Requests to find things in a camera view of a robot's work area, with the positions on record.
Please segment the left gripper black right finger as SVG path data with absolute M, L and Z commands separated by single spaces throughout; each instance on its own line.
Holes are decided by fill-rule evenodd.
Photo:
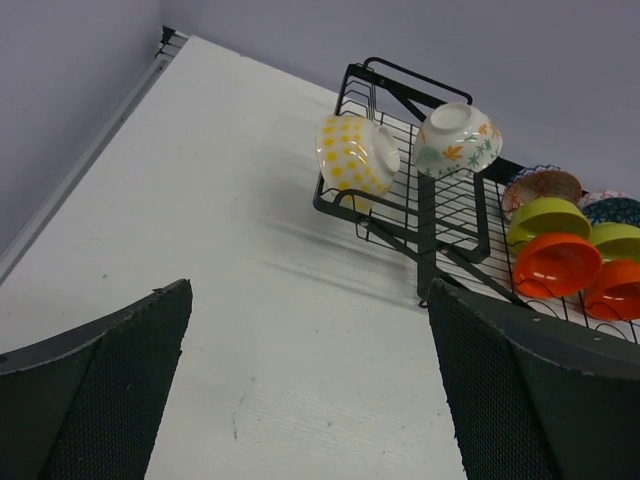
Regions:
M 639 348 L 435 279 L 427 300 L 470 479 L 635 479 Z

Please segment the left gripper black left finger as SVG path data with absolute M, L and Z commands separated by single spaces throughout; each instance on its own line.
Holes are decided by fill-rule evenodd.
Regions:
M 2 478 L 144 478 L 192 302 L 180 279 L 2 354 Z

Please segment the orange bowl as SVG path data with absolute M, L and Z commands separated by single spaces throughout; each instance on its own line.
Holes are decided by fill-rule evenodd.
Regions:
M 605 263 L 585 290 L 587 314 L 606 321 L 639 319 L 639 263 L 618 259 Z
M 570 233 L 544 233 L 517 254 L 512 281 L 531 298 L 560 298 L 589 286 L 602 267 L 600 252 Z

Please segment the floral leaf pattern bowl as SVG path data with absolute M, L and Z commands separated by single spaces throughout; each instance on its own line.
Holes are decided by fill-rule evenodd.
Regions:
M 426 176 L 471 177 L 500 155 L 503 136 L 486 114 L 466 103 L 445 103 L 421 124 L 412 162 Z

